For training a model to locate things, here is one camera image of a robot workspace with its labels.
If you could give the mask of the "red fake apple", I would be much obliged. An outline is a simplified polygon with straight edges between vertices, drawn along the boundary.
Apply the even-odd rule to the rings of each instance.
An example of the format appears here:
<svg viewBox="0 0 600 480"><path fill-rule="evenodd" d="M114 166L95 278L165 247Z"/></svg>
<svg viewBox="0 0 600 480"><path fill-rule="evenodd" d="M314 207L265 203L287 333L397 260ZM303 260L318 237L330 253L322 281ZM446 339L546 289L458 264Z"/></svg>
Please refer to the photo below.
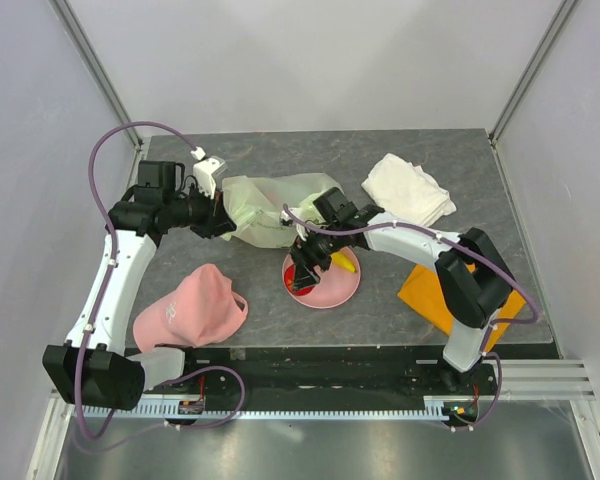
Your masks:
<svg viewBox="0 0 600 480"><path fill-rule="evenodd" d="M309 294L317 285L317 281L305 267L291 264L283 274L283 280L288 292L295 296Z"/></svg>

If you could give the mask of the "yellow fake banana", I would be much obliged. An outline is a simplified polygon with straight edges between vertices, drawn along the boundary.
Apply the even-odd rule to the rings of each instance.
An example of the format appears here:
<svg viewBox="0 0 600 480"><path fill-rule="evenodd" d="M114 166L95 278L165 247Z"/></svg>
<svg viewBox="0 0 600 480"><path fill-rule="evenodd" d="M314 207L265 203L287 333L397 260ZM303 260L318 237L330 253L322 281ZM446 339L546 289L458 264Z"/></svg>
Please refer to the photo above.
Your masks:
<svg viewBox="0 0 600 480"><path fill-rule="evenodd" d="M354 262L350 260L345 254L342 252L335 252L331 254L331 261L333 264L338 266L339 268L349 272L356 273L357 267Z"/></svg>

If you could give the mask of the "translucent green plastic bag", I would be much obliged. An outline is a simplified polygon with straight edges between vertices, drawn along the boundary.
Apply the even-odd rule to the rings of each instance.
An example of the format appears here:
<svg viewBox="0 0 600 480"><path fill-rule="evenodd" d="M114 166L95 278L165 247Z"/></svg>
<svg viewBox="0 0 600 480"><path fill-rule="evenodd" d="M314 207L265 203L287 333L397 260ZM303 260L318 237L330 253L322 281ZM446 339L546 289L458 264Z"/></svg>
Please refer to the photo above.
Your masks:
<svg viewBox="0 0 600 480"><path fill-rule="evenodd" d="M236 225L222 239L237 238L257 248L278 249L290 246L297 231L281 223L283 207L305 222L324 221L314 201L340 184L325 173L304 173L283 177L234 176L222 182L224 207Z"/></svg>

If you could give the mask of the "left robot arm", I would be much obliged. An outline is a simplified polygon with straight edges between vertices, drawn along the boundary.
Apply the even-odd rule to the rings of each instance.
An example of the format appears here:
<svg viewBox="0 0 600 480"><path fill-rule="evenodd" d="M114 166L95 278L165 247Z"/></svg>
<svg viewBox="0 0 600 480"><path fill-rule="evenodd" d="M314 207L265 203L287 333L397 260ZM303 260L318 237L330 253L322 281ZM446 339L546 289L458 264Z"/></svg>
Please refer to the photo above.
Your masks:
<svg viewBox="0 0 600 480"><path fill-rule="evenodd" d="M61 345L46 347L42 364L62 399L74 405L129 411L144 392L167 383L188 393L199 369L186 360L187 346L159 342L147 354L125 354L127 325L144 273L161 239L174 228L201 238L234 230L219 177L224 160L194 164L142 161L135 185L107 211L101 263L76 323Z"/></svg>

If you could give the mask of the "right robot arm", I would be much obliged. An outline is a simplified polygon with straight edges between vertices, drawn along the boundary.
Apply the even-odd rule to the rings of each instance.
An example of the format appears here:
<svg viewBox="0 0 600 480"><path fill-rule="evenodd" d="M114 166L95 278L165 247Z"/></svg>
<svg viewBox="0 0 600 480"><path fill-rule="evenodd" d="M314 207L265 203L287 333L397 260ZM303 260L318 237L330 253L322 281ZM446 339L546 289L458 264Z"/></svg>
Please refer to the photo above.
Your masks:
<svg viewBox="0 0 600 480"><path fill-rule="evenodd" d="M322 218L318 224L301 220L288 206L280 214L280 222L297 231L289 249L295 268L291 291L318 285L331 255L343 248L387 253L428 269L451 314L438 381L449 393L463 392L485 351L488 323L513 291L511 271L489 236L477 228L457 233L410 224L373 204L357 208L337 187L313 205Z"/></svg>

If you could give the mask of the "pink plate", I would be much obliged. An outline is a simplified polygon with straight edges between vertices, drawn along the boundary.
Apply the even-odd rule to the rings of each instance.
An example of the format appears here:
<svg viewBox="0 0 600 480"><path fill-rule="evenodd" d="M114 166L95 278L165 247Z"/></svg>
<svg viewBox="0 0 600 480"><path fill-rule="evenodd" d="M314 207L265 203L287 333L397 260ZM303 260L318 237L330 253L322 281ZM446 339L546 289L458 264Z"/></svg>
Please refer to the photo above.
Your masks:
<svg viewBox="0 0 600 480"><path fill-rule="evenodd" d="M343 248L340 253L355 267L350 272L338 264L332 264L326 272L320 272L321 281L309 291L298 295L291 291L291 272L293 262L286 255L282 264L283 285L287 293L300 304L314 309L330 309L347 302L357 291L361 281L361 266L355 253L350 248Z"/></svg>

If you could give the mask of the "pink baseball cap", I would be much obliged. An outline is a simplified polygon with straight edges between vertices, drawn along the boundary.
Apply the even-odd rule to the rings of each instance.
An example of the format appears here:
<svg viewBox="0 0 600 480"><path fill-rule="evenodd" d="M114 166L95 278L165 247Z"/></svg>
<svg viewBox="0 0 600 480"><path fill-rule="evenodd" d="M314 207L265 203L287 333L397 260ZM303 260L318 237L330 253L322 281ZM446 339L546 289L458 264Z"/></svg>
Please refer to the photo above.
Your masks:
<svg viewBox="0 0 600 480"><path fill-rule="evenodd" d="M247 301L213 264L194 270L171 293L142 311L133 323L137 347L204 347L227 340L244 324Z"/></svg>

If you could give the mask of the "orange folded cloth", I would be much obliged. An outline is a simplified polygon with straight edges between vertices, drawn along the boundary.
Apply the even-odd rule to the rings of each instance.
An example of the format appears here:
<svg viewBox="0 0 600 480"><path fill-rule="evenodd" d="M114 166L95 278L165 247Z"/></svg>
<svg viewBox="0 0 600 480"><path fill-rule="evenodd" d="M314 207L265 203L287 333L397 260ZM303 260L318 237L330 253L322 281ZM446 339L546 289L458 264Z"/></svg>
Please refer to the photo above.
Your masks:
<svg viewBox="0 0 600 480"><path fill-rule="evenodd" d="M431 270L416 265L397 296L417 314L449 336L452 331L452 315L447 309L437 275ZM500 317L514 318L526 305L526 301L513 291L500 311ZM487 349L491 350L505 333L508 326L498 326L491 334Z"/></svg>

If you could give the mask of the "white folded towel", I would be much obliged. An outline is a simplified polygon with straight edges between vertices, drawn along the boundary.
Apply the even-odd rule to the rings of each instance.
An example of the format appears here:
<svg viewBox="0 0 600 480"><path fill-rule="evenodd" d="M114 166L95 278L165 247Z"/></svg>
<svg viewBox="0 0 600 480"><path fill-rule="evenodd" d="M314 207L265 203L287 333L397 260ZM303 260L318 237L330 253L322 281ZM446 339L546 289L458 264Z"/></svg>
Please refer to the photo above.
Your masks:
<svg viewBox="0 0 600 480"><path fill-rule="evenodd" d="M423 227L457 211L449 192L433 176L392 153L373 166L361 187L387 212Z"/></svg>

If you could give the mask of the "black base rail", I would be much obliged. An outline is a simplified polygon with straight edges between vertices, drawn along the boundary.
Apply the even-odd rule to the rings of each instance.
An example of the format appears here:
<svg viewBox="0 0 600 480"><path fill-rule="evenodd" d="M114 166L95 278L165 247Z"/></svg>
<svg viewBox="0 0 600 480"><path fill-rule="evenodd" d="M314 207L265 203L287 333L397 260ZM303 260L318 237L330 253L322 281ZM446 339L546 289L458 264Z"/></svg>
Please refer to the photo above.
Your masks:
<svg viewBox="0 0 600 480"><path fill-rule="evenodd" d="M187 354L191 379L159 387L201 394L211 409L239 399L249 410L408 407L427 396L485 398L495 393L494 367L457 373L439 346L202 348Z"/></svg>

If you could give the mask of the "left aluminium frame post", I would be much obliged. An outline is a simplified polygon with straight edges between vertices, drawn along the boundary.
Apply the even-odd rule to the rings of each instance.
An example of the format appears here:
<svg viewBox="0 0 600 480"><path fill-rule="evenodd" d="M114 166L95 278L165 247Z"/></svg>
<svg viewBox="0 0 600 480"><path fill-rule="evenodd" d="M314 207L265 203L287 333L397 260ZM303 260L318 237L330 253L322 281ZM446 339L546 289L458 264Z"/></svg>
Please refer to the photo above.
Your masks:
<svg viewBox="0 0 600 480"><path fill-rule="evenodd" d="M65 32L71 39L117 122L119 124L130 123L131 117L123 105L71 2L67 0L49 0L48 3L58 16Z"/></svg>

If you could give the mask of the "aluminium frame post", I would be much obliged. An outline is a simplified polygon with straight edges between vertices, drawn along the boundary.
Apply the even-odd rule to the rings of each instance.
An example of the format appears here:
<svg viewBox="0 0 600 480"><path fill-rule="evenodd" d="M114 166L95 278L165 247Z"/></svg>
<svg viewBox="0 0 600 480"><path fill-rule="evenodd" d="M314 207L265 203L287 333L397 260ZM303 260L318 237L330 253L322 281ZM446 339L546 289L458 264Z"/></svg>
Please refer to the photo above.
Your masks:
<svg viewBox="0 0 600 480"><path fill-rule="evenodd" d="M71 39L117 122L119 124L130 123L131 117L123 105L71 2L67 0L49 0L48 3L58 16L65 32Z"/></svg>
<svg viewBox="0 0 600 480"><path fill-rule="evenodd" d="M554 45L558 41L562 31L579 3L579 0L562 0L559 2L555 13L551 17L543 35L516 82L513 91L488 134L488 139L492 147L497 145L498 141L506 131L510 121L526 97L530 87L540 73L542 66L548 59Z"/></svg>

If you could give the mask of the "right aluminium frame post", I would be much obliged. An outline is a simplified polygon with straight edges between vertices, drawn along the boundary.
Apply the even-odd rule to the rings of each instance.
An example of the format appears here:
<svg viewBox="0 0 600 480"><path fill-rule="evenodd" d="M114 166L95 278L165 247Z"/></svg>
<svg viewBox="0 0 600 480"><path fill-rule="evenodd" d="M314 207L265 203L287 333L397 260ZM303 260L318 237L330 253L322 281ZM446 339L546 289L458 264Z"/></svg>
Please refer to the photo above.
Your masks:
<svg viewBox="0 0 600 480"><path fill-rule="evenodd" d="M562 0L559 2L555 13L551 17L543 35L516 82L513 91L488 134L488 139L492 147L497 145L498 141L506 131L510 121L526 97L530 87L540 73L542 66L548 59L554 45L558 41L562 31L579 3L579 0Z"/></svg>

